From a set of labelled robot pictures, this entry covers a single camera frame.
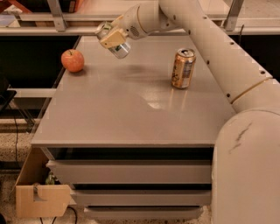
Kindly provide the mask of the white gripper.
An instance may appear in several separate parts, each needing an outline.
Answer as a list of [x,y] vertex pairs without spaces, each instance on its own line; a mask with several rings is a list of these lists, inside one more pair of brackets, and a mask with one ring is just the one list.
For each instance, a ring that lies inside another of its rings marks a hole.
[[124,44],[128,36],[131,39],[142,39],[146,37],[147,33],[139,21],[139,10],[140,5],[135,5],[110,24],[114,27],[113,29],[109,30],[103,27],[100,31],[100,34],[103,34],[103,37],[99,40],[100,44],[104,48],[109,49]]

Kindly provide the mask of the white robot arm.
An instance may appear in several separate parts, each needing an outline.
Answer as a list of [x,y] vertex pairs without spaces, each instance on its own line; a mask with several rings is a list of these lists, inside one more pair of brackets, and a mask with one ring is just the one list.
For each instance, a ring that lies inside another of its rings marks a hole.
[[201,9],[198,0],[157,0],[118,17],[110,48],[155,31],[188,32],[235,111],[213,151],[212,224],[279,224],[280,84]]

